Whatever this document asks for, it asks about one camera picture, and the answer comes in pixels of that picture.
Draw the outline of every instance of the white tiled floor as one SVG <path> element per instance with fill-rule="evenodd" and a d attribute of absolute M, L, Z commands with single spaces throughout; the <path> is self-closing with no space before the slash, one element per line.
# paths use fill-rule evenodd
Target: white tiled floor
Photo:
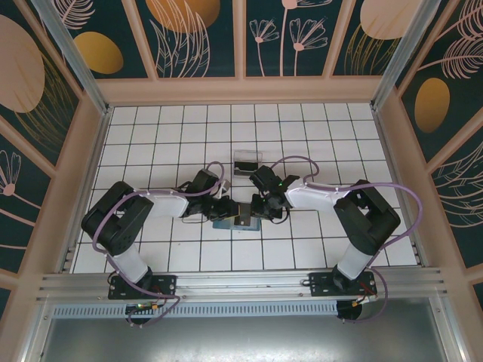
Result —
<path fill-rule="evenodd" d="M 116 181 L 139 189 L 173 187 L 215 160 L 224 163 L 230 179 L 232 155 L 239 149 L 262 152 L 267 164 L 288 155 L 309 156 L 321 169 L 315 177 L 319 183 L 391 181 L 368 104 L 122 107 L 112 117 L 89 207 Z M 312 169 L 305 161 L 289 160 L 275 172 L 283 178 Z M 237 201 L 250 201 L 257 191 L 249 180 L 231 181 Z M 380 192 L 401 216 L 394 190 Z M 404 230 L 402 225 L 395 233 Z M 137 241 L 154 272 L 330 268 L 349 244 L 335 213 L 295 210 L 281 225 L 264 220 L 261 232 L 149 219 Z M 89 243 L 79 235 L 71 272 L 110 272 Z M 374 265 L 415 265 L 413 250 L 405 238 L 384 250 Z"/>

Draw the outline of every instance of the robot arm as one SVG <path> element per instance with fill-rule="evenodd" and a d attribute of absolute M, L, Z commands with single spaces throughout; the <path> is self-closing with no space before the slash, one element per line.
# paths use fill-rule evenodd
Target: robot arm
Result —
<path fill-rule="evenodd" d="M 218 180 L 217 175 L 209 170 L 200 170 L 192 182 L 174 189 L 173 193 L 148 193 L 145 197 L 138 195 L 125 202 L 118 210 L 121 214 L 109 218 L 98 238 L 117 270 L 139 287 L 149 289 L 151 269 L 134 246 L 134 240 L 148 217 L 186 217 L 202 213 L 209 220 L 218 220 L 238 216 L 239 203 L 223 196 L 223 188 L 215 195 L 183 197 L 176 193 L 196 194 L 213 187 Z M 283 208 L 337 214 L 351 243 L 333 270 L 334 284 L 342 291 L 358 278 L 401 222 L 375 188 L 350 192 L 320 191 L 306 186 L 298 176 L 290 175 L 282 180 L 267 166 L 255 171 L 250 180 L 260 191 L 260 195 L 252 197 L 252 216 L 281 219 Z M 356 185 L 360 183 L 368 182 L 361 180 Z M 108 211 L 133 191 L 128 184 L 117 182 L 84 217 L 83 230 L 92 238 Z M 367 212 L 363 213 L 361 209 L 367 209 Z"/>

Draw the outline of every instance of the black bracket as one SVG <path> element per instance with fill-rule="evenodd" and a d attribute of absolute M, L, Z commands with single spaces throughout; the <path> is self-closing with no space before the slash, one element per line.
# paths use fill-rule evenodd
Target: black bracket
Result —
<path fill-rule="evenodd" d="M 310 288 L 312 296 L 360 296 L 365 295 L 367 287 L 372 293 L 377 294 L 376 282 L 372 271 L 364 271 L 347 288 L 346 292 L 340 290 L 332 281 L 331 271 L 322 273 L 310 273 L 309 280 L 303 281 L 304 287 Z"/>
<path fill-rule="evenodd" d="M 176 275 L 153 275 L 149 291 L 173 296 L 176 293 L 176 280 Z M 107 297 L 111 300 L 155 299 L 154 296 L 148 296 L 131 288 L 119 276 L 111 278 Z"/>

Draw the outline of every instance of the enclosure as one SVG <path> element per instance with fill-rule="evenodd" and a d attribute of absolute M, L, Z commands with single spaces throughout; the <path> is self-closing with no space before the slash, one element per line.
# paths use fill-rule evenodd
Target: enclosure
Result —
<path fill-rule="evenodd" d="M 3 1 L 2 360 L 481 360 L 482 24 L 482 0 Z M 84 215 L 117 181 L 169 189 L 212 161 L 250 203 L 240 151 L 416 192 L 417 230 L 372 263 L 378 321 L 343 324 L 300 283 L 351 241 L 336 213 L 291 210 L 257 231 L 148 219 L 136 251 L 182 299 L 154 333 L 124 322 L 139 300 L 108 298 Z M 405 235 L 417 203 L 377 190 Z"/>

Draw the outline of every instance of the metal panel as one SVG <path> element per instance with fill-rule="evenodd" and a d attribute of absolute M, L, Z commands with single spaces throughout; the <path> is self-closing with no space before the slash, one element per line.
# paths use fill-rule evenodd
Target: metal panel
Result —
<path fill-rule="evenodd" d="M 53 320 L 42 360 L 438 362 L 446 359 L 429 303 L 412 299 L 392 300 L 381 318 L 358 325 L 343 324 L 333 316 L 171 318 L 138 330 L 117 320 Z"/>

